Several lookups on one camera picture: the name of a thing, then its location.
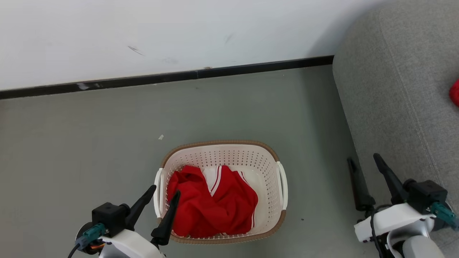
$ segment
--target white wall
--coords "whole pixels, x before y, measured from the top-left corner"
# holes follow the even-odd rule
[[[0,90],[333,55],[383,1],[3,0]]]

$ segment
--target black baseboard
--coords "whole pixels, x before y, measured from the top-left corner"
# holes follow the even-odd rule
[[[26,89],[5,90],[0,92],[0,99],[12,99],[31,97],[39,95],[51,95],[77,91],[100,90],[119,87],[128,87],[145,84],[157,84],[164,82],[202,79],[210,77],[237,75],[245,73],[259,73],[275,70],[293,69],[301,67],[329,65],[333,62],[333,56],[321,56],[306,59],[297,59],[282,62],[270,62],[261,64],[250,64],[223,68],[211,68],[196,71],[165,73],[130,78],[108,79],[81,83],[59,84],[39,86]]]

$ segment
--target black cable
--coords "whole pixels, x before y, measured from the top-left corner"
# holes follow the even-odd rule
[[[75,251],[80,247],[80,244],[76,244],[75,247],[70,251],[70,254],[68,255],[68,258],[72,258],[73,254]]]
[[[371,212],[371,219],[370,219],[371,235],[373,236],[373,242],[375,242],[376,249],[378,250],[379,258],[384,258],[384,256],[383,256],[383,253],[382,253],[381,248],[379,246],[379,242],[376,239],[375,222],[374,222],[375,214],[376,214],[376,212],[378,212],[379,209],[390,207],[390,206],[392,206],[392,205],[391,204],[383,204],[383,205],[380,205],[380,206],[376,207],[376,209],[374,209]]]

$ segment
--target red fabric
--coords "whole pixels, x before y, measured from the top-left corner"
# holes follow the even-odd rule
[[[459,107],[459,80],[449,90],[449,97]]]
[[[221,167],[220,182],[211,196],[199,168],[185,166],[174,172],[168,185],[168,202],[177,190],[181,196],[175,215],[174,232],[193,238],[218,233],[245,234],[252,228],[258,197],[237,171]]]

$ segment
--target gray floor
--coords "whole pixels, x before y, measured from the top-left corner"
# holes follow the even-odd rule
[[[67,257],[93,208],[132,205],[169,150],[216,139],[277,152],[289,184],[285,222],[243,244],[171,242],[168,258],[376,257],[353,232],[362,214],[346,158],[355,150],[331,66],[0,101],[2,256]],[[147,237],[155,225],[150,205],[136,231]]]

